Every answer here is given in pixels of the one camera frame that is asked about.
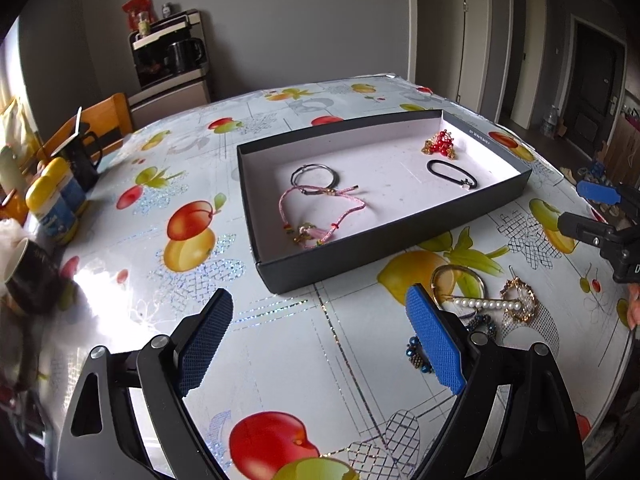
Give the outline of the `person's right hand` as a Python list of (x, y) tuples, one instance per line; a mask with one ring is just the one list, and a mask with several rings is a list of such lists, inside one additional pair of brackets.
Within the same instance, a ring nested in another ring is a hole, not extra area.
[(630, 330), (634, 330), (640, 324), (640, 285), (628, 285), (628, 308), (626, 320)]

